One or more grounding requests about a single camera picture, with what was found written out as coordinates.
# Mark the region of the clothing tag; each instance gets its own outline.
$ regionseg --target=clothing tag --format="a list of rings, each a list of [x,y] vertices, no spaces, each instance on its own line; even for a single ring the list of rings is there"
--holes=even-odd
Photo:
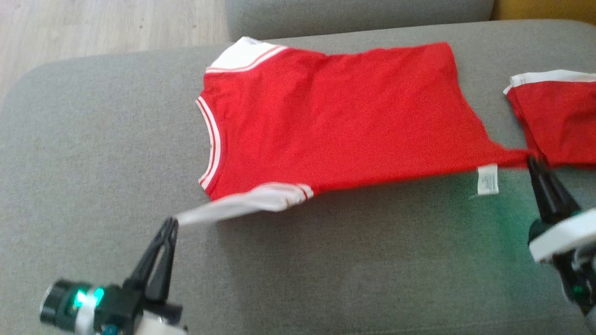
[[[478,195],[499,193],[499,182],[496,177],[496,164],[481,166],[478,168]]]

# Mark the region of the yellow wall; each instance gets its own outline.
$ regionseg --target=yellow wall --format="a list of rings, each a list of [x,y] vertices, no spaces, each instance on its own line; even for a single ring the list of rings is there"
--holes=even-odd
[[[568,18],[596,24],[596,0],[496,0],[492,18]]]

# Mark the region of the sofa backrest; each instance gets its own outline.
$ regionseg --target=sofa backrest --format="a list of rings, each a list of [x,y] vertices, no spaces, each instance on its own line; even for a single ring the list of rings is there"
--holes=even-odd
[[[233,41],[488,21],[492,8],[493,0],[226,0]]]

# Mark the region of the robotic arm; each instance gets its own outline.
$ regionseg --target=robotic arm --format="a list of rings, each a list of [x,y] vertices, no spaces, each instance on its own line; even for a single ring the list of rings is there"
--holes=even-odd
[[[187,335],[176,327],[182,306],[167,303],[177,234],[178,221],[167,219],[122,286],[56,281],[40,321],[78,335]]]
[[[596,209],[582,211],[542,162],[530,157],[527,165],[540,212],[528,238],[532,257],[554,266],[565,295],[596,333]]]

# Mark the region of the green led light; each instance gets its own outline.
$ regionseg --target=green led light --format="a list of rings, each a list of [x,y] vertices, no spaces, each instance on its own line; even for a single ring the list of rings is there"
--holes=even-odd
[[[104,289],[101,287],[97,288],[92,296],[87,296],[85,292],[78,290],[74,296],[74,306],[80,308],[84,303],[88,303],[89,305],[95,305],[97,307],[103,297]]]
[[[95,298],[95,306],[97,307],[100,304],[101,298],[104,297],[104,289],[98,287],[95,292],[93,292],[93,297]]]
[[[87,296],[85,292],[78,290],[76,295],[74,296],[74,305],[77,307],[83,306],[83,303],[87,301]]]

